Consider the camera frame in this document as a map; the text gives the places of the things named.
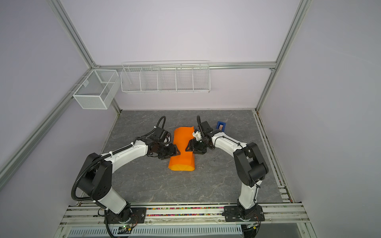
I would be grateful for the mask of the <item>orange wrapping paper sheet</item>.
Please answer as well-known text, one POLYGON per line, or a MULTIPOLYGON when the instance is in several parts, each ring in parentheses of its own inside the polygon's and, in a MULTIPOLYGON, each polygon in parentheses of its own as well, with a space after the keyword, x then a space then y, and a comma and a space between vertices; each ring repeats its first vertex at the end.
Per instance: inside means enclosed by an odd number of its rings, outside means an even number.
POLYGON ((194 138, 194 127, 180 127, 174 130, 173 143, 177 146, 180 155, 170 158, 168 168, 172 171, 194 171, 195 161, 192 151, 186 151, 188 143, 194 138))

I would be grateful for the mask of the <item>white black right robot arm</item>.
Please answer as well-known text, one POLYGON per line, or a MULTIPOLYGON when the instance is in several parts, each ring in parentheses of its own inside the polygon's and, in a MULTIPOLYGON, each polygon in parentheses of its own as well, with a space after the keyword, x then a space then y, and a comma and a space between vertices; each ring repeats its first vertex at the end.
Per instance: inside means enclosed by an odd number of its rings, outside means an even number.
POLYGON ((260 210, 257 203, 258 192, 269 172, 258 145, 254 142, 240 142, 219 129, 214 130, 207 121, 202 122, 200 116, 196 119, 198 129, 193 132, 193 139, 189 141, 186 151, 203 155, 208 149, 218 148, 232 156, 237 175, 242 182, 235 215, 245 220, 257 215, 260 210))

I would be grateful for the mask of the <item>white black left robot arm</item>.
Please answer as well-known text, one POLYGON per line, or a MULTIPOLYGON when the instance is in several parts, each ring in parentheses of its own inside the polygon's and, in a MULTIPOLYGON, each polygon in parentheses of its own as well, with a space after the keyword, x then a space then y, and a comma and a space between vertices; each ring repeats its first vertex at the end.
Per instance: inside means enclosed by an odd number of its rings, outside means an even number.
POLYGON ((171 142, 170 132, 164 129, 165 123, 166 117, 162 116, 152 131, 136 137, 132 143, 105 154, 88 155, 72 186, 71 198, 92 201, 121 221, 129 220, 131 205, 113 189, 113 173, 141 157, 165 160, 180 155, 171 142))

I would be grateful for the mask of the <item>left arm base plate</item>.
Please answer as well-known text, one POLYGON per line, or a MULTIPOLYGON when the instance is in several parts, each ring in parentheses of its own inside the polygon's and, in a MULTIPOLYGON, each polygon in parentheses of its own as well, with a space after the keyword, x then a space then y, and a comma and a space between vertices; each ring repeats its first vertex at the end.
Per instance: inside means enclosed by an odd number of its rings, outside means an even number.
POLYGON ((146 212, 145 207, 132 207, 124 209, 120 214, 109 210, 105 217, 108 224, 141 224, 144 223, 146 212))

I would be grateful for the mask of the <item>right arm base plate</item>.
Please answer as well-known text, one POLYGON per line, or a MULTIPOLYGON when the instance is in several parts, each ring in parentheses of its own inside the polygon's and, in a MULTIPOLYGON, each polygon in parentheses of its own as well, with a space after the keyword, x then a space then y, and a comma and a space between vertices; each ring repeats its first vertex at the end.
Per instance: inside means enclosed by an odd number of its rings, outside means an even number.
POLYGON ((225 206, 222 215, 226 222, 262 222, 265 220, 263 208, 256 204, 250 209, 239 205, 225 206))

